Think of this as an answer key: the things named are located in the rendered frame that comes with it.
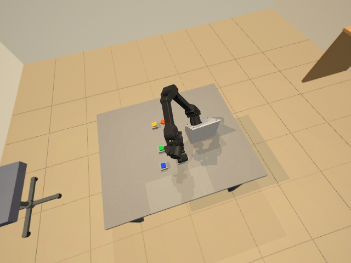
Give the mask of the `green button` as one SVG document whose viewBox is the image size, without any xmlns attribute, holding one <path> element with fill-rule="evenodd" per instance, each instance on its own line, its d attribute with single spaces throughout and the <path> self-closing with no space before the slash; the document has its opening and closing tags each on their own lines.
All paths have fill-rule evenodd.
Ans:
<svg viewBox="0 0 351 263">
<path fill-rule="evenodd" d="M 158 146 L 157 148 L 158 148 L 158 152 L 159 153 L 164 153 L 165 152 L 163 145 L 162 146 Z"/>
</svg>

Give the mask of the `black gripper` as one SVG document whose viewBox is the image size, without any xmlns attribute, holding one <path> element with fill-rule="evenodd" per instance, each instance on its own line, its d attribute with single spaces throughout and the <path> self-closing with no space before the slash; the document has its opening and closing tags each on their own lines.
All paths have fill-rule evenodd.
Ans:
<svg viewBox="0 0 351 263">
<path fill-rule="evenodd" d="M 180 159 L 178 159 L 178 163 L 182 163 L 182 162 L 185 162 L 188 160 L 187 154 L 184 151 L 184 144 L 182 144 L 181 147 L 182 147 L 182 152 L 181 152 Z M 184 154 L 182 154 L 182 153 L 184 153 Z"/>
</svg>

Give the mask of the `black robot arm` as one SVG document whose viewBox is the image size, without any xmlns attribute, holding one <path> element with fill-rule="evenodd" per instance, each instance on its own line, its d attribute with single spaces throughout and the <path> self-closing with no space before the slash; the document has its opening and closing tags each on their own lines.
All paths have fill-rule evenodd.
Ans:
<svg viewBox="0 0 351 263">
<path fill-rule="evenodd" d="M 163 88 L 160 103 L 162 104 L 163 116 L 165 120 L 164 138 L 167 145 L 164 150 L 168 156 L 173 159 L 180 159 L 183 144 L 182 131 L 174 124 L 171 101 L 178 103 L 184 110 L 187 117 L 190 117 L 191 125 L 201 124 L 200 110 L 193 104 L 189 104 L 179 93 L 178 88 L 172 84 Z M 173 140 L 173 141 L 169 141 Z"/>
</svg>

